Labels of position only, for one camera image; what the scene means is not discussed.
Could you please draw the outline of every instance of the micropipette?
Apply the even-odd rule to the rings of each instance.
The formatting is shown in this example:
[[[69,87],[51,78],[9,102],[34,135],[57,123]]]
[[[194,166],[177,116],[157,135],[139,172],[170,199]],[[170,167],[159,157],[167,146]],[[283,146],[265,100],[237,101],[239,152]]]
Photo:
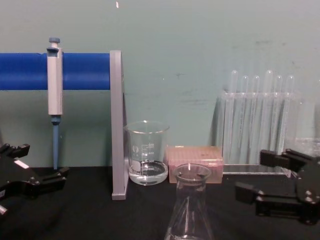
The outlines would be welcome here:
[[[60,39],[50,37],[51,46],[47,48],[47,82],[48,114],[53,124],[53,168],[58,168],[59,156],[59,123],[63,114],[63,74],[62,48],[58,47]]]

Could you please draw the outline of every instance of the pipette stand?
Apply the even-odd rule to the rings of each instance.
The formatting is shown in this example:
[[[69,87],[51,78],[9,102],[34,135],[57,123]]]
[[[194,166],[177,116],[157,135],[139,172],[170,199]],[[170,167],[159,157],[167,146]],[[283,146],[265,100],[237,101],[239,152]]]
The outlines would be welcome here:
[[[129,161],[124,134],[127,120],[122,53],[63,53],[62,61],[63,90],[110,90],[112,199],[125,200]],[[47,80],[46,53],[0,53],[0,91],[47,91]]]
[[[128,186],[129,160],[124,126],[127,124],[124,69],[121,51],[110,52],[110,95],[112,134],[113,200],[125,200]]]

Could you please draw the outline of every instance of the erlenmeyer flask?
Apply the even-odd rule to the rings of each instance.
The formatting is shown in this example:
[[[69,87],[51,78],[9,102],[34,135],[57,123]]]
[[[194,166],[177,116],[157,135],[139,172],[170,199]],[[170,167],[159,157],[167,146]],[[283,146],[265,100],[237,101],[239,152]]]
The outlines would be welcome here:
[[[200,164],[183,164],[174,170],[176,201],[164,240],[214,240],[206,210],[210,174]]]

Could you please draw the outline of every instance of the black table surface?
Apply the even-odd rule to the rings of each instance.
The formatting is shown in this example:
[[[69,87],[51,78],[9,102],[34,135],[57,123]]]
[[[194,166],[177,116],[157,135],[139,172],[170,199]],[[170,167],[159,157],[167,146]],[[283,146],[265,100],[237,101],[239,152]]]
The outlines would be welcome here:
[[[320,223],[306,226],[293,219],[255,216],[255,206],[235,200],[236,181],[274,193],[294,190],[285,176],[225,175],[208,184],[206,204],[217,240],[320,240]],[[127,199],[112,201],[110,167],[70,169],[62,191],[34,200],[20,197],[1,204],[1,240],[163,240],[176,198],[167,180],[153,186],[129,182]]]

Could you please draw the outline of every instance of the clear liquid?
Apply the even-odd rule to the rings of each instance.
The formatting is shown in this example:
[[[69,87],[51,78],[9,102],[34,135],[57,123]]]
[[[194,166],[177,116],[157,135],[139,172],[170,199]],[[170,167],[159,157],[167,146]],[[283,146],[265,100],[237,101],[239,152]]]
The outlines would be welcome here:
[[[163,182],[168,176],[168,167],[161,161],[142,162],[141,171],[129,168],[130,179],[140,185],[155,185]]]
[[[199,238],[196,236],[189,236],[189,235],[175,236],[175,235],[170,234],[165,240],[206,240],[206,239]]]

